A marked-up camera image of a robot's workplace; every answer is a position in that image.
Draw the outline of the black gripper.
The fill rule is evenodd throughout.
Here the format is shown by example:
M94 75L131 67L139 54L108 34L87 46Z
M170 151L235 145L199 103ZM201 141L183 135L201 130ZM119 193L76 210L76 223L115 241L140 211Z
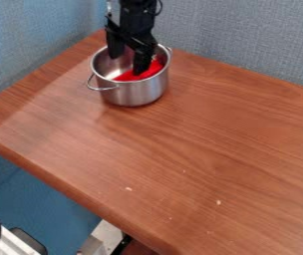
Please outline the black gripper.
M119 0L120 23L107 14L107 44L110 56L116 59L130 46L135 50L134 74L140 75L151 66L156 47L152 27L158 0Z

